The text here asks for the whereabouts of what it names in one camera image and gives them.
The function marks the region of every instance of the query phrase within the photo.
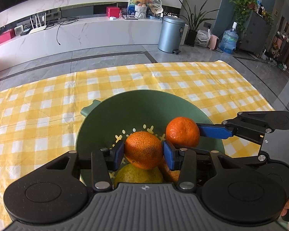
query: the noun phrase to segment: water bottle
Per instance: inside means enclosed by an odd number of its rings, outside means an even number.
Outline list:
[[[222,51],[231,54],[233,52],[233,50],[235,49],[237,41],[239,39],[239,36],[235,30],[236,28],[237,28],[237,23],[234,22],[232,29],[226,30],[224,32],[223,39],[219,45],[219,48]]]

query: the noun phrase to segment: trash can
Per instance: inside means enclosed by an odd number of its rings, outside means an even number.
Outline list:
[[[163,17],[162,29],[158,48],[161,51],[178,54],[180,42],[183,35],[185,21],[180,18]]]

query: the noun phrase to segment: green fruit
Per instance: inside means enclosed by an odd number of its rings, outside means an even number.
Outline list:
[[[144,170],[127,164],[119,170],[116,175],[113,186],[116,187],[119,182],[128,183],[162,183],[163,175],[158,167],[151,170]]]

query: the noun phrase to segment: teddy bear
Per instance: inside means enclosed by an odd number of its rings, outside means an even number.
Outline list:
[[[135,4],[137,6],[147,6],[148,4],[148,6],[150,7],[151,6],[150,2],[151,0],[135,0]]]

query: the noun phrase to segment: yellow and white tablecloth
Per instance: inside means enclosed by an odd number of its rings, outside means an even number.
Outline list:
[[[0,230],[10,218],[3,193],[16,179],[75,149],[80,110],[128,90],[162,90],[200,108],[213,123],[239,111],[273,110],[259,92],[222,61],[138,64],[76,72],[0,92]],[[257,155],[259,146],[223,140],[232,157]]]

